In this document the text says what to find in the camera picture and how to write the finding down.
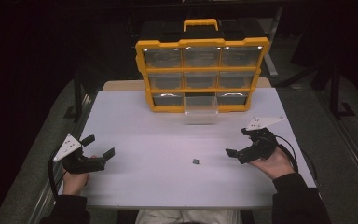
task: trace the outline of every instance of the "hand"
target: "hand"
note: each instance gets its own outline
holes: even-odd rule
[[[80,195],[81,190],[86,186],[89,180],[89,174],[70,174],[63,169],[63,190],[65,195]]]
[[[295,172],[289,158],[278,147],[267,160],[260,159],[249,163],[264,172],[271,180]]]

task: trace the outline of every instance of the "clear plastic drawer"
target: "clear plastic drawer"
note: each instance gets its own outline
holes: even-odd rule
[[[182,88],[182,73],[151,73],[148,76],[153,90]]]
[[[220,59],[220,48],[187,47],[183,49],[184,67],[217,66]]]
[[[245,105],[248,92],[218,92],[218,105]]]
[[[185,93],[186,124],[213,124],[217,114],[214,92]]]
[[[222,66],[256,66],[263,47],[224,47]]]
[[[180,49],[143,49],[146,67],[180,67]]]
[[[255,72],[220,72],[220,88],[250,88]]]
[[[154,93],[155,106],[183,106],[182,93]]]
[[[192,89],[215,88],[217,72],[186,72],[185,87]]]

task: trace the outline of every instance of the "yellow plastic frame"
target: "yellow plastic frame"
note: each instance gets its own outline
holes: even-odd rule
[[[196,23],[195,21],[185,22],[184,29],[187,25],[202,25],[207,22],[208,24],[214,24],[212,21],[203,21]],[[214,66],[214,67],[184,67],[183,65],[183,52],[181,51],[181,66],[173,68],[151,68],[146,67],[144,49],[184,49],[187,47],[251,47],[262,46],[259,58],[255,66]],[[243,40],[226,41],[222,38],[217,39],[182,39],[178,42],[161,43],[158,40],[140,40],[135,46],[136,49],[136,63],[138,70],[142,73],[145,83],[145,99],[150,106],[150,109],[154,112],[184,112],[184,106],[155,106],[153,100],[153,93],[183,93],[186,92],[248,92],[245,105],[223,105],[218,106],[219,112],[232,112],[232,111],[245,111],[248,110],[251,104],[252,93],[255,91],[258,77],[260,75],[260,65],[263,61],[264,55],[269,50],[269,41],[266,37],[246,38]],[[250,88],[210,88],[210,89],[190,89],[183,87],[182,89],[171,90],[152,90],[150,88],[150,82],[148,74],[150,73],[184,73],[184,72],[224,72],[224,71],[253,71],[255,75],[252,79]]]

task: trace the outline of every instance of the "yellow storage organizer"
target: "yellow storage organizer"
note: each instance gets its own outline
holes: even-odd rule
[[[231,112],[249,109],[269,41],[254,18],[148,21],[135,48],[152,111]]]

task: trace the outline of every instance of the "white tabletop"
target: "white tabletop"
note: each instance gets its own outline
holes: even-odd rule
[[[115,209],[271,206],[276,190],[269,178],[229,158],[225,149],[252,144],[241,128],[253,117],[286,118],[275,89],[257,89],[248,111],[220,113],[213,125],[185,125],[184,116],[151,112],[143,91],[99,92],[81,137],[94,134],[96,140],[84,154],[102,156],[115,147],[116,156],[104,171],[90,174],[83,192],[88,204]],[[289,120],[268,129],[292,144],[300,173],[315,187]]]

